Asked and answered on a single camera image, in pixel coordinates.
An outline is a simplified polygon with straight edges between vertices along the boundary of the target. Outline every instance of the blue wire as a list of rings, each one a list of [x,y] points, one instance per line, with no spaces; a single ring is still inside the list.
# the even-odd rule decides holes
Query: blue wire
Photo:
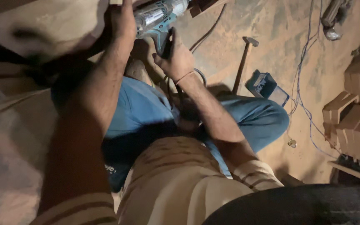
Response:
[[[312,37],[310,36],[310,33],[311,33],[311,22],[312,22],[312,12],[313,12],[313,6],[314,6],[314,0],[311,0],[311,3],[310,3],[310,11],[309,11],[309,27],[308,27],[308,37],[307,37],[307,41],[306,41],[306,44],[304,45],[303,47],[303,50],[302,50],[302,53],[301,53],[301,61],[300,63],[298,64],[298,67],[297,67],[297,72],[295,73],[295,76],[294,76],[294,83],[295,83],[295,79],[297,79],[297,95],[296,95],[296,99],[293,99],[291,98],[293,101],[294,101],[294,107],[292,108],[291,112],[288,114],[289,116],[291,116],[292,114],[294,114],[294,112],[297,110],[297,107],[298,105],[300,105],[304,111],[305,111],[305,114],[307,115],[308,119],[310,120],[310,140],[312,141],[312,144],[316,147],[316,149],[320,152],[322,152],[323,154],[326,154],[327,156],[330,156],[334,159],[337,159],[336,157],[328,154],[327,152],[324,152],[322,149],[320,149],[316,143],[313,141],[312,139],[312,125],[323,135],[323,132],[320,131],[318,129],[318,127],[316,126],[316,124],[313,122],[312,120],[312,113],[304,106],[304,103],[303,103],[303,100],[301,98],[301,93],[300,93],[300,76],[301,76],[301,69],[302,69],[302,63],[305,59],[305,56],[307,54],[307,52],[309,51],[309,49],[312,47],[312,45],[314,43],[316,43],[316,41],[318,40],[319,38],[319,29],[320,29],[320,17],[322,16],[322,7],[323,7],[323,0],[320,0],[320,14],[319,14],[319,24],[318,24],[318,30],[316,32],[316,34],[314,34]],[[309,42],[314,38],[316,37],[316,39],[313,41],[313,43],[309,46],[308,48],[308,45],[309,45]]]

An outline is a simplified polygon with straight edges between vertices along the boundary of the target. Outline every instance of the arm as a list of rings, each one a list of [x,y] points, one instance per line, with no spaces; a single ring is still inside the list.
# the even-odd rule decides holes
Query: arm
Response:
[[[110,193],[101,143],[116,110],[136,25],[132,1],[124,0],[117,38],[101,64],[68,100],[47,155],[38,214],[88,193]]]
[[[226,161],[237,167],[257,160],[236,121],[203,86],[195,74],[194,58],[173,28],[173,48],[168,60],[154,54],[155,63],[194,101],[202,121]]]

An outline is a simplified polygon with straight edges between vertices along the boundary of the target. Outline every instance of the hammer head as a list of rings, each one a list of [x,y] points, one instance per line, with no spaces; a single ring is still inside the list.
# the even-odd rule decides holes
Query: hammer head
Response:
[[[243,37],[243,40],[247,44],[252,44],[253,47],[257,47],[259,45],[259,42],[257,40],[250,37]]]

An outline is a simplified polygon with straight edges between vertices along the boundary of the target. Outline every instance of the hairy forearm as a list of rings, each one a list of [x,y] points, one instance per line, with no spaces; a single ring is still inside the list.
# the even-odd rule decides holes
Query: hairy forearm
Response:
[[[69,104],[84,107],[93,114],[105,133],[116,110],[124,69],[131,48],[129,40],[117,39],[103,55],[93,74]]]
[[[194,101],[207,132],[227,161],[238,166],[257,159],[236,121],[195,75],[186,77],[179,85]]]
[[[179,85],[196,104],[202,121],[213,139],[235,143],[245,139],[233,117],[195,75],[186,77]]]
[[[132,47],[128,42],[115,40],[58,119],[47,155],[39,213],[76,196],[110,192],[100,149],[116,110]]]

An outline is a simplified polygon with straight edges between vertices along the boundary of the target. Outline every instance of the hammer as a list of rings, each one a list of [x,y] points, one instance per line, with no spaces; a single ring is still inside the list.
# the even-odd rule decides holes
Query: hammer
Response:
[[[245,65],[246,65],[247,59],[249,58],[249,56],[251,54],[251,50],[252,50],[251,45],[253,47],[257,47],[259,45],[259,42],[257,40],[250,38],[250,37],[243,37],[243,40],[245,41],[246,45],[245,45],[244,53],[242,55],[243,57],[241,58],[240,67],[238,68],[236,81],[234,82],[234,87],[233,87],[234,95],[240,94],[241,88],[247,81],[246,80],[246,72],[244,70],[246,68]]]

